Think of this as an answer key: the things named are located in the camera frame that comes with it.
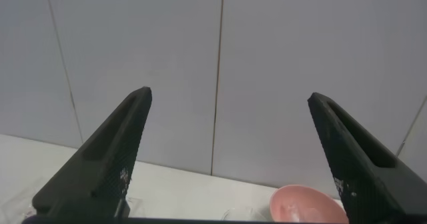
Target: white table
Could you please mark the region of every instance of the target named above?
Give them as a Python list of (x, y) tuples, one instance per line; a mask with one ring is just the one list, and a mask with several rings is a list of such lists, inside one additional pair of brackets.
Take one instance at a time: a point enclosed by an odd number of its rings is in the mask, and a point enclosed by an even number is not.
[[(41, 177), (49, 179), (76, 149), (0, 135), (0, 205)], [(128, 196), (142, 199), (146, 217), (221, 219), (234, 207), (270, 218), (275, 188), (136, 162)]]

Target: tile grout line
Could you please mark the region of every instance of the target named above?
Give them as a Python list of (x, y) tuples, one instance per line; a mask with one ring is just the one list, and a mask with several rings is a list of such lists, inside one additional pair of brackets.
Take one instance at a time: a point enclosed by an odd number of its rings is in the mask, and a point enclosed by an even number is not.
[(79, 123), (79, 118), (77, 117), (77, 111), (75, 109), (75, 103), (74, 103), (74, 97), (73, 97), (73, 92), (71, 91), (71, 84), (68, 78), (68, 72), (67, 72), (67, 67), (65, 66), (65, 60), (64, 60), (64, 55), (62, 52), (62, 46), (61, 46), (61, 42), (59, 40), (59, 33), (58, 33), (58, 28), (56, 25), (56, 20), (55, 20), (55, 16), (53, 16), (53, 8), (52, 8), (52, 3), (51, 0), (47, 0), (47, 3), (49, 5), (49, 10), (51, 13), (51, 18), (52, 18), (52, 23), (53, 23), (53, 28), (55, 30), (55, 35), (56, 35), (56, 40), (58, 42), (58, 48), (59, 48), (59, 54), (61, 56), (61, 61), (62, 61), (62, 67), (64, 68), (64, 72), (65, 72), (65, 78), (67, 79), (67, 84), (68, 84), (68, 90), (69, 90), (69, 96), (71, 99), (71, 105), (73, 106), (73, 111), (74, 111), (74, 116), (75, 116), (75, 121), (77, 122), (77, 128), (79, 130), (79, 134), (80, 134), (80, 140), (81, 140), (81, 144), (83, 144), (83, 135), (81, 134), (81, 128), (80, 128), (80, 123)]
[(402, 152), (405, 144), (406, 144), (406, 140), (409, 137), (409, 134), (411, 133), (412, 129), (414, 128), (415, 122), (417, 121), (417, 119), (419, 118), (421, 111), (423, 109), (423, 107), (425, 106), (427, 101), (427, 96), (425, 96), (424, 100), (421, 103), (421, 107), (418, 109), (418, 112), (415, 114), (415, 118), (413, 120), (413, 122), (411, 123), (411, 126), (409, 127), (408, 132), (405, 135), (405, 138), (403, 139), (402, 144), (400, 144), (398, 151), (396, 152), (396, 156), (399, 157), (400, 153)]
[(218, 64), (217, 64), (217, 72), (216, 72), (215, 112), (213, 114), (211, 175), (213, 175), (213, 171), (214, 171), (214, 147), (215, 147), (216, 115), (217, 115), (217, 104), (218, 104), (218, 87), (220, 86), (220, 61), (221, 61), (221, 40), (222, 40), (222, 16), (223, 16), (223, 12), (224, 12), (224, 0), (221, 0), (220, 40), (218, 42)]

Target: pink bowl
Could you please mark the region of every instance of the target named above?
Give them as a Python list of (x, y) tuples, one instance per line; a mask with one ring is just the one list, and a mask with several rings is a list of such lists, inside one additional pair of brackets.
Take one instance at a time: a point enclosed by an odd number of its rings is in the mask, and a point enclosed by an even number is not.
[(348, 223), (346, 212), (326, 194), (310, 187), (287, 185), (270, 199), (274, 221)]

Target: gray wall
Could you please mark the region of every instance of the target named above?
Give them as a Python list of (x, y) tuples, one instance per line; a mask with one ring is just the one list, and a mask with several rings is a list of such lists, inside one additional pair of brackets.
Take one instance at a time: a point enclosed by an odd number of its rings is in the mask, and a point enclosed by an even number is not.
[(427, 182), (427, 102), (423, 102), (399, 158)]
[(210, 173), (221, 0), (51, 0), (83, 140), (133, 90), (137, 159)]
[(213, 174), (336, 195), (307, 106), (396, 152), (427, 92), (424, 0), (224, 0)]
[(0, 133), (82, 144), (47, 0), (0, 0)]
[(427, 92), (426, 6), (224, 0), (216, 103), (222, 0), (0, 0), (0, 133), (79, 147), (147, 85), (139, 160), (210, 174), (213, 150), (214, 175), (336, 195), (306, 99), (396, 152)]

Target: bowl rim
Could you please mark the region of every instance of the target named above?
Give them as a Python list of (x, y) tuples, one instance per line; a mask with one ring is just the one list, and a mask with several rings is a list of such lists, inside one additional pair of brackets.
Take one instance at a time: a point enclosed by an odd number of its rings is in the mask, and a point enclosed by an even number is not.
[(273, 216), (273, 211), (272, 211), (272, 201), (273, 201), (273, 198), (276, 196), (276, 194), (279, 191), (281, 191), (282, 189), (288, 188), (288, 187), (303, 187), (303, 188), (311, 189), (312, 191), (316, 191), (316, 192), (322, 194), (323, 196), (327, 197), (329, 200), (331, 200), (332, 202), (334, 202), (333, 205), (336, 205), (337, 207), (339, 207), (343, 211), (344, 215), (347, 217), (347, 213), (346, 213), (345, 209), (343, 207), (341, 207), (338, 203), (336, 203), (335, 199), (333, 199), (329, 195), (327, 195), (327, 194), (325, 194), (325, 193), (323, 193), (323, 192), (321, 192), (319, 190), (316, 190), (316, 189), (314, 189), (312, 187), (307, 187), (305, 185), (300, 185), (300, 184), (291, 184), (291, 185), (286, 185), (286, 186), (278, 188), (277, 190), (274, 191), (273, 195), (270, 197), (270, 215), (272, 216), (273, 221), (280, 221), (280, 220), (276, 220), (274, 218), (274, 216)]

